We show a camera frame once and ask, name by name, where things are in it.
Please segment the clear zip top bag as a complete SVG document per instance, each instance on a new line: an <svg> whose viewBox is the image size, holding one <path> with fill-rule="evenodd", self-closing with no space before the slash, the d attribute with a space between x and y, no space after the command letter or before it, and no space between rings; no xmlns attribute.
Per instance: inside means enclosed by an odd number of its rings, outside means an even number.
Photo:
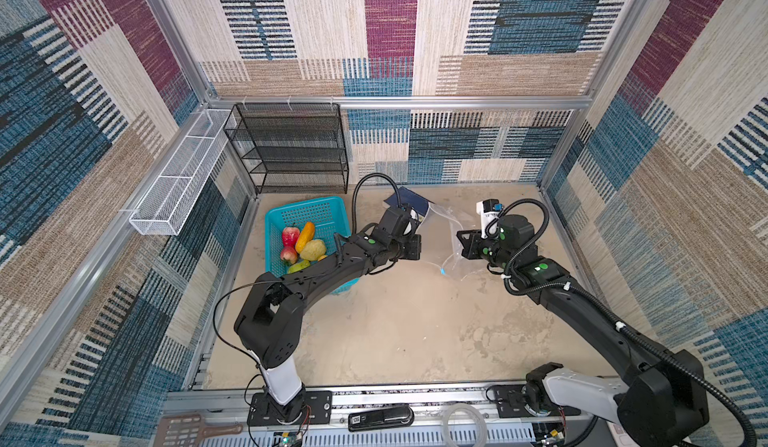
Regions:
<svg viewBox="0 0 768 447"><path fill-rule="evenodd" d="M440 274L455 281L484 272L485 262L462 256L463 246L457 234L463 230L460 219L450 208L430 203L418 228L422 240L420 261L436 267Z"/></svg>

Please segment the teal plastic basket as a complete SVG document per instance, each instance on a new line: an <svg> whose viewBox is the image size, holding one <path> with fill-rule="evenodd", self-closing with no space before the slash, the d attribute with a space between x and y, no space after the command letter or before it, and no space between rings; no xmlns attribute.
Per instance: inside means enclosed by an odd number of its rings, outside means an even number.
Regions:
<svg viewBox="0 0 768 447"><path fill-rule="evenodd" d="M337 196L322 197L287 204L268 211L265 226L265 266L277 277L291 267L288 246L302 249L307 243L318 252L323 244L325 254L336 251L335 236L349 237L351 225L344 201Z"/></svg>

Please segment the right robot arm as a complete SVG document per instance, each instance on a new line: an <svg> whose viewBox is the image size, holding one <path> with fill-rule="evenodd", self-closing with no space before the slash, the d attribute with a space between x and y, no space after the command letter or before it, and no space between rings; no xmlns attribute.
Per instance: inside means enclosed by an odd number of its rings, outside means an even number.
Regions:
<svg viewBox="0 0 768 447"><path fill-rule="evenodd" d="M710 398L736 420L742 443L758 442L743 410L707 381L701 361L687 350L673 352L613 313L581 287L570 272L538 253L542 229L527 218L505 215L484 229L456 234L462 256L483 260L499 270L505 290L527 297L555 314L590 344L619 375L626 388L602 396L585 384L567 380L555 367L541 375L534 394L618 423L640 446L685 446L688 437L709 423Z"/></svg>

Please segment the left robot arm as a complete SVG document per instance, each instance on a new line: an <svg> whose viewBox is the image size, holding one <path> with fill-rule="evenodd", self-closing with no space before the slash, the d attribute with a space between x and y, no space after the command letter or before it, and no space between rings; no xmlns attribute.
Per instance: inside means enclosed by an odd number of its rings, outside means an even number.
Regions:
<svg viewBox="0 0 768 447"><path fill-rule="evenodd" d="M234 323L247 354L257 363L265 393L257 408L278 423L292 424L306 412L305 385L294 361L304 315L344 284L382 272L400 260L420 258L420 221L408 204L388 208L377 223L341 237L325 259L292 274L257 278Z"/></svg>

